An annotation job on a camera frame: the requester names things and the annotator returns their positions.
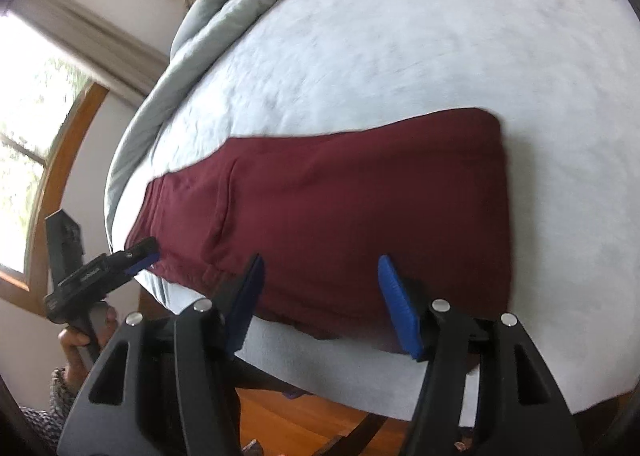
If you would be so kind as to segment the checkered sleeve forearm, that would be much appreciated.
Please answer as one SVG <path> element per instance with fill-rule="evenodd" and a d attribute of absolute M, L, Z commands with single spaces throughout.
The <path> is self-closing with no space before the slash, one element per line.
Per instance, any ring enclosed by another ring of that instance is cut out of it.
<path fill-rule="evenodd" d="M 50 401 L 47 410 L 34 410 L 21 406 L 30 428 L 43 440 L 49 450 L 55 452 L 62 436 L 65 422 L 74 405 L 76 396 L 84 384 L 88 372 L 73 369 L 70 365 L 55 368 L 50 385 Z"/>

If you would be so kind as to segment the person's left hand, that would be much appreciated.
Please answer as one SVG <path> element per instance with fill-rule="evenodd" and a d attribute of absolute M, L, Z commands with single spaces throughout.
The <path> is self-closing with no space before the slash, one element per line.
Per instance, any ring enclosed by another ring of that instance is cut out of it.
<path fill-rule="evenodd" d="M 114 307 L 107 306 L 103 324 L 98 328 L 98 343 L 103 349 L 118 328 L 118 317 Z M 77 393 L 88 376 L 89 370 L 82 361 L 79 349 L 86 346 L 90 339 L 73 326 L 67 326 L 58 334 L 66 358 L 64 379 L 68 390 Z"/>

